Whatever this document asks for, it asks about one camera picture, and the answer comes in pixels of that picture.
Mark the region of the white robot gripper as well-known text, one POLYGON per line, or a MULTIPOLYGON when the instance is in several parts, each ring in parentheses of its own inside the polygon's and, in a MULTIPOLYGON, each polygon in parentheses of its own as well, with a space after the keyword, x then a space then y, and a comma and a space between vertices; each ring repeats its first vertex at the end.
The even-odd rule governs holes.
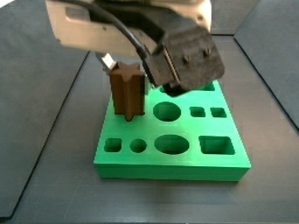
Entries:
MULTIPOLYGON (((162 6, 190 18, 198 25, 211 28, 211 0, 107 0, 109 3, 140 3, 143 6, 162 6)), ((105 71, 116 66, 111 53, 138 57, 134 46, 112 24, 91 21, 91 13, 81 6, 45 0, 51 28, 55 38, 67 47, 96 52, 105 71)))

